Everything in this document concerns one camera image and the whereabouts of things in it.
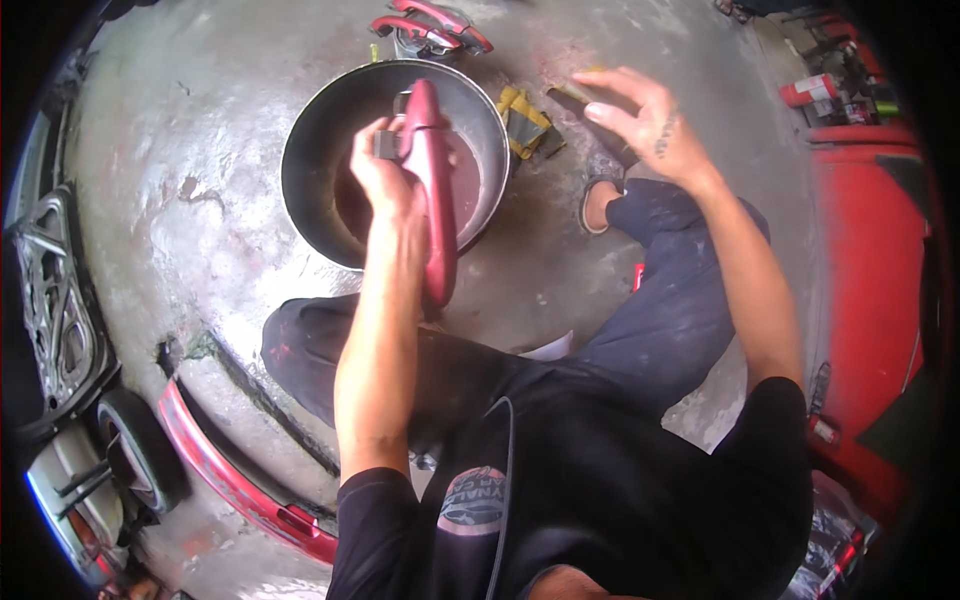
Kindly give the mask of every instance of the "concrete floor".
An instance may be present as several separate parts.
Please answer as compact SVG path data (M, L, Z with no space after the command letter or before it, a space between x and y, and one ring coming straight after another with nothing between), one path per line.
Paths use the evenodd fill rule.
M734 193L767 217L808 324L808 363L817 364L817 221L795 115L776 93L799 79L791 69L800 63L776 28L741 27L711 0L444 3L470 14L496 46L463 70L494 98L504 84L525 87L569 142L510 181L486 236L460 261L447 331L509 350L572 329L582 344L627 298L643 249L619 232L580 231L575 212L591 145L542 96L576 70L626 64L673 89ZM186 385L262 467L330 508L336 480L271 412L334 460L335 436L264 372L260 327L284 300L358 288L356 275L294 230L279 166L300 109L370 59L376 38L367 26L383 12L383 0L162 0L134 9L94 41L65 161L125 384L155 400L164 385L157 344L188 346L212 333L271 406L210 357L184 362ZM379 46L381 57L393 54ZM744 385L734 342L664 425L711 450L735 421ZM324 597L328 568L268 539L191 476L193 495L139 544L160 578L198 598Z

